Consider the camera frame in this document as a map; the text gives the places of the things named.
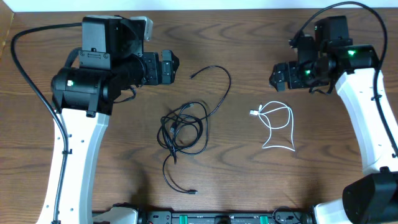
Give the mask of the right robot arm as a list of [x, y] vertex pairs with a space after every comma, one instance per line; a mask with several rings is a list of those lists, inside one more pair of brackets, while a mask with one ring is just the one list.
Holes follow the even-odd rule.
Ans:
[[345, 16], [315, 23], [314, 35], [300, 32], [290, 45], [297, 59], [278, 63], [270, 76], [277, 90], [327, 86], [342, 99], [361, 151], [363, 178], [341, 198], [320, 203], [304, 223], [387, 223], [397, 220], [397, 121], [384, 91], [380, 61], [371, 45], [354, 45]]

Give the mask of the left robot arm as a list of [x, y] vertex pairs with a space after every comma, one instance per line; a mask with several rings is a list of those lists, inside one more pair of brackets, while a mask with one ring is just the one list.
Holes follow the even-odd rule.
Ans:
[[178, 58], [145, 52], [153, 23], [145, 16], [86, 16], [82, 46], [52, 78], [55, 140], [39, 223], [93, 223], [100, 145], [124, 90], [174, 82]]

